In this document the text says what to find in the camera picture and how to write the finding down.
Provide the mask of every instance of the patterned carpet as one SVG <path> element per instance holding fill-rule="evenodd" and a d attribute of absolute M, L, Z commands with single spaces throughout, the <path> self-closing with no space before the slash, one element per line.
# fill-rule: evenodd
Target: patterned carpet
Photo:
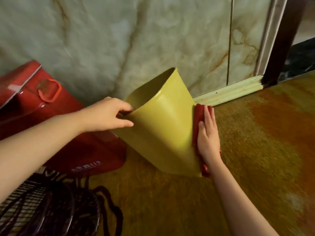
<path fill-rule="evenodd" d="M 280 235 L 315 235 L 315 72 L 215 110 L 223 161 L 258 210 Z M 108 189 L 121 235 L 230 235 L 211 178 L 162 173 L 131 148 L 123 167 L 89 185 Z"/>

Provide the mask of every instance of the cleaning cloth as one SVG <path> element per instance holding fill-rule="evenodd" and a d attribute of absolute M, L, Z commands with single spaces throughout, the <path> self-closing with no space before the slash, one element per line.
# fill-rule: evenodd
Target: cleaning cloth
<path fill-rule="evenodd" d="M 207 107 L 208 107 L 209 113 L 211 115 L 212 107 L 211 106 L 207 106 Z M 204 121 L 203 112 L 204 112 L 204 105 L 197 103 L 197 105 L 195 106 L 195 110 L 194 110 L 194 119 L 193 119 L 193 126 L 192 126 L 192 145 L 195 148 L 195 154 L 199 158 L 202 176 L 209 177 L 210 173 L 208 171 L 208 167 L 206 166 L 205 162 L 203 161 L 203 159 L 199 153 L 198 146 L 197 146 L 198 132 L 199 132 L 198 124 L 200 121 Z"/>

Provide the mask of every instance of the bin opening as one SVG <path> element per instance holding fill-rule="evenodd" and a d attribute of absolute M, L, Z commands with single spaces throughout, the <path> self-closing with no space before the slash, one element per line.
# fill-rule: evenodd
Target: bin opening
<path fill-rule="evenodd" d="M 170 68 L 159 76 L 133 91 L 124 101 L 130 103 L 134 111 L 152 99 L 166 83 L 175 68 Z"/>

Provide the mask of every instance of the person's left arm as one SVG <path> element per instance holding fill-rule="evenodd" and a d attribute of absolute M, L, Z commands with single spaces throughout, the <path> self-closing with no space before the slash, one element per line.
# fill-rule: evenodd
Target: person's left arm
<path fill-rule="evenodd" d="M 116 118 L 119 111 L 132 111 L 132 107 L 107 97 L 78 112 L 52 117 L 0 141 L 0 203 L 77 135 L 132 127 L 132 122 Z"/>

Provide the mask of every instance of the plastic handle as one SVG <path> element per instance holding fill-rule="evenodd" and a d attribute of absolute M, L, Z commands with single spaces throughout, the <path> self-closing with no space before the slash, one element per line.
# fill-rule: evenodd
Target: plastic handle
<path fill-rule="evenodd" d="M 55 79 L 48 79 L 48 80 L 49 80 L 50 82 L 56 83 L 57 86 L 58 86 L 58 89 L 57 89 L 55 95 L 54 95 L 51 99 L 47 99 L 47 98 L 44 96 L 44 94 L 42 93 L 42 91 L 41 91 L 40 89 L 38 89 L 38 94 L 39 94 L 39 97 L 41 98 L 41 100 L 43 100 L 43 101 L 45 101 L 45 102 L 47 102 L 47 103 L 52 103 L 52 102 L 54 102 L 54 101 L 58 98 L 58 95 L 60 94 L 60 92 L 61 92 L 61 90 L 62 90 L 62 86 L 61 86 L 61 84 L 60 84 L 57 80 L 55 80 Z"/>

